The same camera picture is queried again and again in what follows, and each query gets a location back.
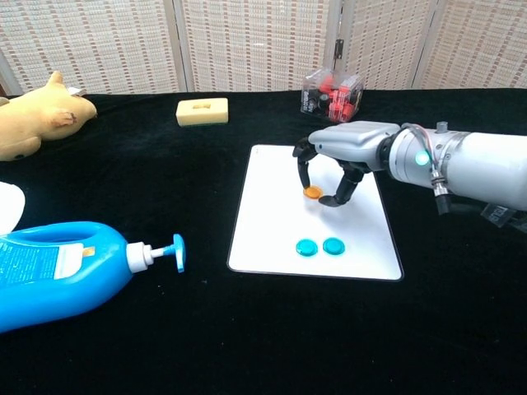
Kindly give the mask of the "woven folding screen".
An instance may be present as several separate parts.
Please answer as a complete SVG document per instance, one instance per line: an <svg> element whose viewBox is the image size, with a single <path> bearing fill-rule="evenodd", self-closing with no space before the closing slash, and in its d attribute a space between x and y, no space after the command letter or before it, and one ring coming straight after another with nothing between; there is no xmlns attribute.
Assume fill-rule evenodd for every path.
<svg viewBox="0 0 527 395"><path fill-rule="evenodd" d="M527 88L527 0L0 0L0 87L92 94Z"/></svg>

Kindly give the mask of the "tan plush animal toy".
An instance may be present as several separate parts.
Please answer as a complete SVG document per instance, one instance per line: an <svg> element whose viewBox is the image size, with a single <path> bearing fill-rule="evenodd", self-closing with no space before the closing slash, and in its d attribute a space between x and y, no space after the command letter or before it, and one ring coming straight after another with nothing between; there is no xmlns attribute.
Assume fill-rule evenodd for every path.
<svg viewBox="0 0 527 395"><path fill-rule="evenodd" d="M96 116L96 106L70 92L60 71L24 95L0 96L0 161L31 156L43 142L69 137Z"/></svg>

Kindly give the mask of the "black tablecloth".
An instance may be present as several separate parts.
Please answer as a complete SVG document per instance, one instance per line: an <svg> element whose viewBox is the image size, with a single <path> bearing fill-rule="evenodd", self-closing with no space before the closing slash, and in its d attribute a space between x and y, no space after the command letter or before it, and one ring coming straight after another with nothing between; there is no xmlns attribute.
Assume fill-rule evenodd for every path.
<svg viewBox="0 0 527 395"><path fill-rule="evenodd" d="M324 126L296 91L228 94L225 125L180 128L179 94L93 95L97 117L0 181L21 228L100 221L156 246L88 314L0 335L0 395L527 395L527 235L440 217L380 174L396 283L250 275L226 265L247 155Z"/></svg>

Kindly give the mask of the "white round plate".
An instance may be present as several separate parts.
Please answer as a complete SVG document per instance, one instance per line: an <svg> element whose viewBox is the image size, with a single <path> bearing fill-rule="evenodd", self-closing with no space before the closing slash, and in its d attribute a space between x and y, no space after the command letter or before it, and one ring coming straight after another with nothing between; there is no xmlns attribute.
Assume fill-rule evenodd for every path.
<svg viewBox="0 0 527 395"><path fill-rule="evenodd" d="M25 204L26 196L18 186L0 181L0 235L16 228Z"/></svg>

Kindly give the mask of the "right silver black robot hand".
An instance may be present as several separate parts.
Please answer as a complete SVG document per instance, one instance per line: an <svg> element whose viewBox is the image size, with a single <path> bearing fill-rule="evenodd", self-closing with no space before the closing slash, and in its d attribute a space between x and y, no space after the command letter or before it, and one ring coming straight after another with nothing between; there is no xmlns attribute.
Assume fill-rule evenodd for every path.
<svg viewBox="0 0 527 395"><path fill-rule="evenodd" d="M347 204L365 174L384 169L382 156L388 152L386 142L399 130L396 123L353 121L319 129L303 137L292 152L302 187L311 186L310 160L317 155L327 156L336 160L343 177L335 194L319 197L318 202L326 207Z"/></svg>

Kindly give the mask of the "yellow sponge block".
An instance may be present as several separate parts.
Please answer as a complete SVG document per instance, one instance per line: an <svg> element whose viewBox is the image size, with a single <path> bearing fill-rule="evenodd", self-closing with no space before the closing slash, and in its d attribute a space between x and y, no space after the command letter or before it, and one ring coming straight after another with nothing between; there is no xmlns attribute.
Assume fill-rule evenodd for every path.
<svg viewBox="0 0 527 395"><path fill-rule="evenodd" d="M175 117L181 127L223 124L229 119L226 97L181 100Z"/></svg>

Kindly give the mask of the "clear box with red pieces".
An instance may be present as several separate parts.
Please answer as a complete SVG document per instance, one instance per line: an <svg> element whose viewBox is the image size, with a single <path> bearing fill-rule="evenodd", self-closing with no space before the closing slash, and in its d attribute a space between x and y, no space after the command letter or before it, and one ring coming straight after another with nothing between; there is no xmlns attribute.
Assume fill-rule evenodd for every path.
<svg viewBox="0 0 527 395"><path fill-rule="evenodd" d="M304 77L300 111L334 123L349 122L359 110L363 78L323 67Z"/></svg>

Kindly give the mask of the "white rectangular board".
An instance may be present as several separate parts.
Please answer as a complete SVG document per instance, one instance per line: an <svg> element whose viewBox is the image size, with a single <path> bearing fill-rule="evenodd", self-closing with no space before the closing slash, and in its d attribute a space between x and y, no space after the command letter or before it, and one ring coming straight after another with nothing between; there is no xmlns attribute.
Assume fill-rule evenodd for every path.
<svg viewBox="0 0 527 395"><path fill-rule="evenodd" d="M256 145L250 151L228 267L236 272L399 281L403 268L373 174L351 200L326 207L303 193L292 147ZM335 237L345 252L333 256L323 242ZM312 239L318 253L296 252Z"/></svg>

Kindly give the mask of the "blue pump bottle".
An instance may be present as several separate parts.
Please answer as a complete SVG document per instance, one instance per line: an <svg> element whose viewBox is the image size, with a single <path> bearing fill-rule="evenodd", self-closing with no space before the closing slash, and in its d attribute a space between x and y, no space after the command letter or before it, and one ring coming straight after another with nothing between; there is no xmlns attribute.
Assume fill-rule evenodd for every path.
<svg viewBox="0 0 527 395"><path fill-rule="evenodd" d="M159 257L184 271L181 235L154 249L93 221L61 222L0 235L0 333L84 314L119 293Z"/></svg>

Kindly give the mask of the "teal button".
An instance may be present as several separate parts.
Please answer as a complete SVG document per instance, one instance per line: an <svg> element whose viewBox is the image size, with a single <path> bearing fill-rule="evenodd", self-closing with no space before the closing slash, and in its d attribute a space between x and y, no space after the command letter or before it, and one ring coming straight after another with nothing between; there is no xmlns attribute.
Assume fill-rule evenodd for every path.
<svg viewBox="0 0 527 395"><path fill-rule="evenodd" d="M333 256L341 255L345 252L345 243L335 237L327 238L323 242L323 250Z"/></svg>
<svg viewBox="0 0 527 395"><path fill-rule="evenodd" d="M318 251L318 244L312 239L300 239L296 243L296 252L304 258L313 257Z"/></svg>

